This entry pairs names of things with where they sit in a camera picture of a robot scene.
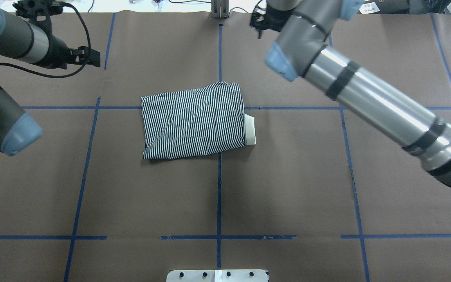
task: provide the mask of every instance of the white object under cloth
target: white object under cloth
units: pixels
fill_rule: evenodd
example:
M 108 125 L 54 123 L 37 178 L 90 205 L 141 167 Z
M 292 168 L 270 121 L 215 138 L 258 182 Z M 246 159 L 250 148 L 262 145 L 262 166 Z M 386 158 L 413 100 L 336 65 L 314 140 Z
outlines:
M 141 97 L 144 159 L 212 155 L 254 145 L 254 118 L 245 114 L 240 86 L 204 88 Z

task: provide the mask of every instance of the folded cloth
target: folded cloth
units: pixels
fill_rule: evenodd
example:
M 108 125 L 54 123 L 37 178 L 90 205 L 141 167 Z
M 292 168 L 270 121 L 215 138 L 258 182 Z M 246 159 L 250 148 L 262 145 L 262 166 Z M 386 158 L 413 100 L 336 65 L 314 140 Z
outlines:
M 204 88 L 141 98 L 144 159 L 178 159 L 244 147 L 245 108 L 240 86 Z

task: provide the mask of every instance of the metal bracket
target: metal bracket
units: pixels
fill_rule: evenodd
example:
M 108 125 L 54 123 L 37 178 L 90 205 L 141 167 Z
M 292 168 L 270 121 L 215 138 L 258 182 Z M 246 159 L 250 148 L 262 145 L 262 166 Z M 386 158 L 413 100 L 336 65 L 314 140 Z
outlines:
M 229 18 L 229 0 L 211 0 L 213 18 Z
M 170 271 L 166 282 L 269 282 L 269 271 L 261 269 L 219 269 Z

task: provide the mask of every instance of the wire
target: wire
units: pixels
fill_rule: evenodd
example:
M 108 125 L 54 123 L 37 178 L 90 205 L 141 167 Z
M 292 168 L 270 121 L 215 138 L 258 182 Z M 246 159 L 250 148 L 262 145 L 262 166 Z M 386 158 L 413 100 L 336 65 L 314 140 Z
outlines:
M 172 0 L 168 0 L 170 3 L 175 3 L 175 4 L 182 4 L 182 3 L 189 3 L 189 2 L 200 2 L 200 3 L 211 3 L 210 1 L 201 1 L 201 0 L 188 0 L 188 1 L 181 1 L 181 2 L 175 2 Z
M 95 0 L 92 0 L 92 6 L 90 7 L 90 9 L 88 9 L 88 13 L 91 11 L 91 9 L 93 9 L 93 4 L 95 3 Z
M 247 10 L 243 9 L 242 7 L 234 7 L 231 9 L 231 11 L 234 9 L 242 9 L 243 11 L 245 11 L 245 13 L 249 14 L 249 12 Z
M 88 33 L 88 28 L 86 28 L 85 21 L 83 21 L 83 18 L 79 14 L 78 9 L 76 9 L 76 7 L 74 7 L 70 3 L 66 3 L 66 2 L 58 2 L 58 3 L 60 3 L 64 7 L 72 8 L 76 12 L 76 14 L 78 15 L 78 18 L 81 21 L 81 24 L 83 25 L 83 27 L 85 29 L 86 40 L 88 41 L 88 55 L 86 55 L 85 61 L 83 62 L 81 67 L 79 69 L 77 69 L 75 72 L 70 73 L 70 74 L 66 74 L 66 75 L 49 75 L 49 74 L 45 74 L 45 73 L 41 73 L 41 72 L 36 72 L 36 71 L 30 70 L 30 69 L 27 69 L 27 68 L 24 68 L 24 67 L 21 67 L 21 66 L 17 66 L 17 65 L 14 65 L 14 64 L 9 64 L 9 63 L 0 63 L 0 66 L 12 67 L 12 68 L 16 68 L 16 69 L 19 69 L 19 70 L 23 70 L 23 71 L 28 72 L 28 73 L 32 73 L 32 74 L 35 74 L 35 75 L 48 77 L 48 78 L 66 78 L 66 77 L 71 77 L 71 76 L 77 74 L 78 72 L 80 72 L 86 66 L 86 63 L 90 59 L 91 42 L 90 42 L 90 34 Z

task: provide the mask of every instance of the white label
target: white label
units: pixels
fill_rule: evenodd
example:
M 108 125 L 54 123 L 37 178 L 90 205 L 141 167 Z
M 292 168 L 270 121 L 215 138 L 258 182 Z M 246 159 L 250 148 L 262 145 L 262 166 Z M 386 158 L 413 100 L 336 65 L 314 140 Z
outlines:
M 368 4 L 361 5 L 361 8 L 359 8 L 359 11 L 362 14 L 372 14 L 377 13 L 379 10 L 379 7 L 377 7 L 377 4 L 375 2 L 371 2 Z

